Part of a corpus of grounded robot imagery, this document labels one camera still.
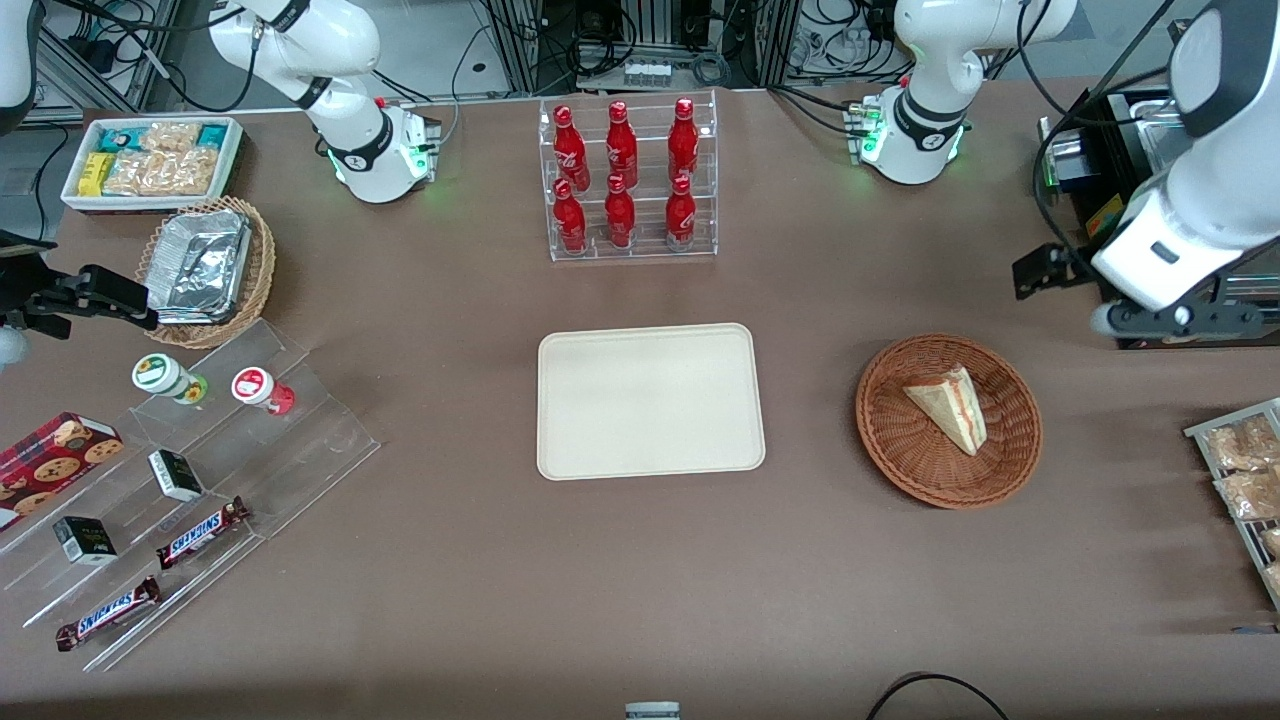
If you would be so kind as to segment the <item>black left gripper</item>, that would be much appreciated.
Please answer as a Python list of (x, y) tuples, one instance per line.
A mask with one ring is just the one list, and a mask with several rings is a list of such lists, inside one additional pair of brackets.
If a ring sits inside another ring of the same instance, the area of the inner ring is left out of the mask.
[(1012, 287), (1018, 301), (1046, 290), (1096, 284), (1100, 274), (1092, 265), (1094, 250), (1071, 250), (1065, 243), (1043, 243), (1012, 263)]

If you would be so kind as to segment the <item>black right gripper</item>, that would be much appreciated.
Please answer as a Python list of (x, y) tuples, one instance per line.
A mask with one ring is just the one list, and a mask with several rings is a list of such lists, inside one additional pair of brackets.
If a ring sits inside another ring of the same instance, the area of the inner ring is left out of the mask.
[(52, 241), (1, 232), (3, 324), (55, 340), (70, 336), (68, 315), (108, 316), (142, 331), (157, 328), (145, 286), (100, 265), (83, 265), (76, 274), (56, 272), (45, 259), (56, 247)]

